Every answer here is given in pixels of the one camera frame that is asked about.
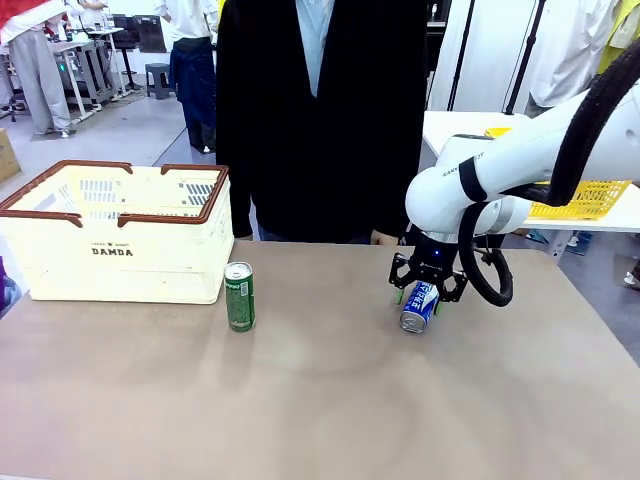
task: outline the floor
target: floor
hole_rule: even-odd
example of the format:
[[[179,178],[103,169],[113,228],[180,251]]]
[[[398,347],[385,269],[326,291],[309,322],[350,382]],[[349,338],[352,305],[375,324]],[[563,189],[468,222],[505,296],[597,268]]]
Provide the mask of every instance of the floor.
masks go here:
[[[215,164],[215,154],[203,155],[190,147],[180,106],[173,98],[163,102],[142,98],[132,105],[105,110],[80,124],[76,135],[66,141],[37,141],[30,134],[30,122],[27,119],[19,118],[17,124],[11,124],[8,119],[0,120],[0,128],[8,129],[24,167],[20,176],[0,186],[0,198],[64,158],[118,160],[134,165]],[[424,146],[421,168],[431,165],[433,161],[428,148]],[[252,223],[255,229],[255,210]],[[542,249],[543,246],[510,235],[505,248]],[[17,281],[21,283],[2,240],[0,254],[8,260],[8,270],[17,275]],[[634,257],[640,257],[640,240],[627,234],[599,233],[594,236],[585,257],[565,253],[560,268],[640,365],[640,291],[620,286],[621,273],[614,271],[617,258],[628,259],[631,264]]]

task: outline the black band on robot arm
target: black band on robot arm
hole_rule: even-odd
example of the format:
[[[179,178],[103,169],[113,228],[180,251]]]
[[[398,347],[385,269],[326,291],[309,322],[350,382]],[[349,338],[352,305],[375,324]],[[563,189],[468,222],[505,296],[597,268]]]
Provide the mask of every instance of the black band on robot arm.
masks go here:
[[[485,192],[480,181],[478,180],[478,174],[476,173],[476,159],[471,157],[465,160],[458,167],[460,172],[460,183],[464,193],[469,197],[469,200],[474,202],[484,202],[487,199],[487,192]]]

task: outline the blue and white can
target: blue and white can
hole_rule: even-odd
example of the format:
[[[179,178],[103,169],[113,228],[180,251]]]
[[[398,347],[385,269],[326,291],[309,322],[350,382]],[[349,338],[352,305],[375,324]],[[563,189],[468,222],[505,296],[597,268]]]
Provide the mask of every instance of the blue and white can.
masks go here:
[[[418,282],[400,316],[400,326],[411,333],[422,333],[435,314],[440,294],[427,282]]]

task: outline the gray pants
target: gray pants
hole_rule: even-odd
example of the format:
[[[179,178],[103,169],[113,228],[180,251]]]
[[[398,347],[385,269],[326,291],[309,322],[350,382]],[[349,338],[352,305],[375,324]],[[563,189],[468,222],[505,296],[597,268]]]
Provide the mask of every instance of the gray pants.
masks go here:
[[[36,133],[69,130],[71,115],[58,66],[43,32],[28,30],[9,42]]]

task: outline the yellow basket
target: yellow basket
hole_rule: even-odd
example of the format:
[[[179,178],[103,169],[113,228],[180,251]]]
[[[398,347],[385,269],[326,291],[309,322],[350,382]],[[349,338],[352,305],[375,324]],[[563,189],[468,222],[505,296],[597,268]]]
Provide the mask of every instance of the yellow basket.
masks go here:
[[[571,203],[550,207],[534,203],[529,217],[564,220],[598,220],[616,204],[631,182],[581,182]]]

